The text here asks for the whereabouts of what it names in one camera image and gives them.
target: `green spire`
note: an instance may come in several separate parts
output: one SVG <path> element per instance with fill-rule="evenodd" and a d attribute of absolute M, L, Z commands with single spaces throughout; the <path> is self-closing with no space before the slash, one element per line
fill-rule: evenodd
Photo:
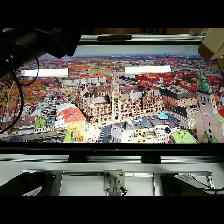
<path fill-rule="evenodd" d="M 199 76 L 200 81 L 198 83 L 198 90 L 204 93 L 211 93 L 212 88 L 207 83 L 207 79 L 205 78 L 205 76 L 202 74 L 200 65 L 199 65 L 199 71 L 200 71 L 200 76 Z"/>

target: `metal bracket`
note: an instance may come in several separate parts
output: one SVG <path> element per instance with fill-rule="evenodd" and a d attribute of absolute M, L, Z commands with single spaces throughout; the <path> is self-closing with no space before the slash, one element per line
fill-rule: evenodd
<path fill-rule="evenodd" d="M 126 195 L 125 173 L 122 170 L 105 171 L 104 190 L 107 196 Z"/>

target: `television screen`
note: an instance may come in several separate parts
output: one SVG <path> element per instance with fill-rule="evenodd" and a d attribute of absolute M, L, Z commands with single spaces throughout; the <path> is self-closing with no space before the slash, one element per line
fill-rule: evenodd
<path fill-rule="evenodd" d="M 74 56 L 39 58 L 23 87 L 20 120 L 7 142 L 223 143 L 224 78 L 198 46 L 78 46 Z M 18 70 L 28 84 L 37 62 Z M 16 85 L 1 82 L 0 129 L 20 108 Z"/>

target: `church tower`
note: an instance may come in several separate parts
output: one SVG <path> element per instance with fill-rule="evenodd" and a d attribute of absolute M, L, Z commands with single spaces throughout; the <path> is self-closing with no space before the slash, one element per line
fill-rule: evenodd
<path fill-rule="evenodd" d="M 215 96 L 200 69 L 197 98 L 199 111 L 195 114 L 199 143 L 224 142 L 223 120 L 218 113 Z"/>
<path fill-rule="evenodd" d="M 112 120 L 119 121 L 121 116 L 121 102 L 120 102 L 119 77 L 117 76 L 116 72 L 112 74 L 111 101 L 112 101 Z"/>

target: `cardboard box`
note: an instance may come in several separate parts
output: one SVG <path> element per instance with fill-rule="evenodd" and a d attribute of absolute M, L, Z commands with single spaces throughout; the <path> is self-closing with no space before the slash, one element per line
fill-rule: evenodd
<path fill-rule="evenodd" d="M 224 55 L 224 28 L 210 28 L 198 49 L 198 53 L 206 61 Z"/>

